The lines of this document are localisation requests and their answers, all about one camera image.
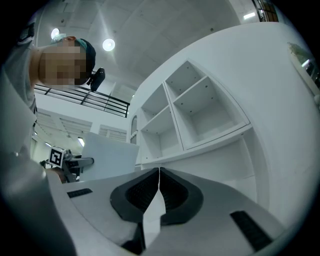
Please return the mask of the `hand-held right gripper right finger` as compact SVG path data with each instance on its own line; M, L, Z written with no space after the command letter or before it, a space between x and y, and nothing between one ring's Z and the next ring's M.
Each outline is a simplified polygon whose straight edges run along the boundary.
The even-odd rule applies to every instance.
M236 189L161 168L159 256L250 256L284 231L267 210Z

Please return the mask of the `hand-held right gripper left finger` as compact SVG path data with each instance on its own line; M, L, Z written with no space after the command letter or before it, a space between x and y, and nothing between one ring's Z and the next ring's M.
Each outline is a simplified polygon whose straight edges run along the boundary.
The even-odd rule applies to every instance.
M122 220L110 203L117 186L137 178L137 171L105 179L62 183L46 171L55 207L66 227L76 256L132 256L121 245L134 236L136 224Z

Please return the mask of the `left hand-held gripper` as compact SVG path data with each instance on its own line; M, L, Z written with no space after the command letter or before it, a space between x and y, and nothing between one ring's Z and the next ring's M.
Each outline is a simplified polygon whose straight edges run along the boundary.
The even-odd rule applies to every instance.
M92 165L94 159L82 158L81 155L73 155L70 149L53 146L50 148L48 163L62 183L73 183L80 181L81 168Z

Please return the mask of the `white shelving unit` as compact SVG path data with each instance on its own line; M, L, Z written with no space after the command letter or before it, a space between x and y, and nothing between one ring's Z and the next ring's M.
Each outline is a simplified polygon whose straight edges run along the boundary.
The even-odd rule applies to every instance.
M236 99L208 70L185 59L136 94L127 141L136 165L165 167L229 185L270 204L261 142Z

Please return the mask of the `person's left forearm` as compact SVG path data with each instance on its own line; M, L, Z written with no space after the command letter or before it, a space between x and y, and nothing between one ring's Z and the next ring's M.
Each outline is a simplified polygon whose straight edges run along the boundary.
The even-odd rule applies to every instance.
M46 169L46 171L57 174L62 184L65 184L67 182L64 172L59 167L48 168Z

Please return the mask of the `white louvred panel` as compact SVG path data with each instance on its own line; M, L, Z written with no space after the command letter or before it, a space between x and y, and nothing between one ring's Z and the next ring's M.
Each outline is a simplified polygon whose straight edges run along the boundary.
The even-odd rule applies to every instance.
M116 141L120 141L120 142L126 142L127 139L127 133L126 132L122 132L122 131L117 131L111 128L108 128L105 125L100 125L99 127L99 135L112 139L112 140L116 140Z
M37 127L51 139L75 140L91 130L92 122L39 110Z

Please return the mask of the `black metal railing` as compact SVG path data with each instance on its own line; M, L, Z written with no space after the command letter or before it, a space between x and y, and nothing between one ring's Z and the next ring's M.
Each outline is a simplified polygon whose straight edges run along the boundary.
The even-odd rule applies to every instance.
M70 91L62 91L36 84L34 90L41 95L65 100L123 118L127 118L129 114L130 103L101 92L91 91L83 86Z

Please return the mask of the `person's grey shirt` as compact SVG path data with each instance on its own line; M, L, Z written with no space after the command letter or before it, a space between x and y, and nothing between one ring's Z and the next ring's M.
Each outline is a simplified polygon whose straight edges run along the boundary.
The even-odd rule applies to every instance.
M12 256L76 256L49 173L30 156L37 119L30 81L34 36L29 20L0 65L0 246Z

